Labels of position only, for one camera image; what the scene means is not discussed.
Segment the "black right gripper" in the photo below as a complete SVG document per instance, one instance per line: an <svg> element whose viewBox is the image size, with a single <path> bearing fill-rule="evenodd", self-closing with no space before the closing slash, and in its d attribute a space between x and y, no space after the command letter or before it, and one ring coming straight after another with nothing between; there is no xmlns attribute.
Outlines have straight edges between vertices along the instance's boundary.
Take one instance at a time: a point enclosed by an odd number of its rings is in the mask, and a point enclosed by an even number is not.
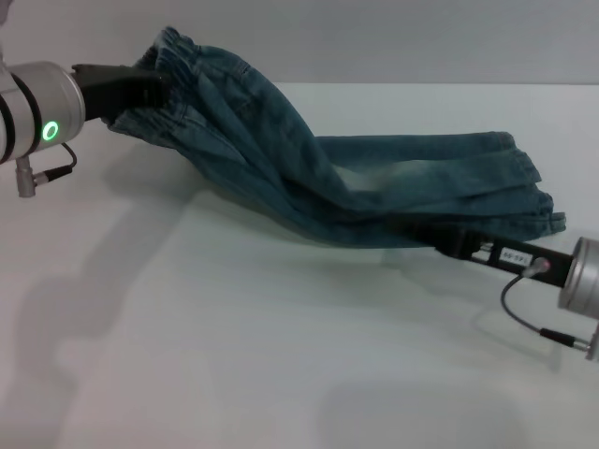
<svg viewBox="0 0 599 449"><path fill-rule="evenodd" d="M388 231L431 246L439 253L564 287L574 256L512 239L406 217L387 221Z"/></svg>

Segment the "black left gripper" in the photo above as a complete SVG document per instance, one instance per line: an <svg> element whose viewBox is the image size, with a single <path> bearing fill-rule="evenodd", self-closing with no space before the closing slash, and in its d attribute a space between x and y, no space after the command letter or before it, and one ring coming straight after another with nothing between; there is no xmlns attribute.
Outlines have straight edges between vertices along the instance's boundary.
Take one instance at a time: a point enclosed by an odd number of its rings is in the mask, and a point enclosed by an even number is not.
<svg viewBox="0 0 599 449"><path fill-rule="evenodd" d="M165 104L165 79L155 71L124 65L73 65L71 75L82 93L86 122L126 109Z"/></svg>

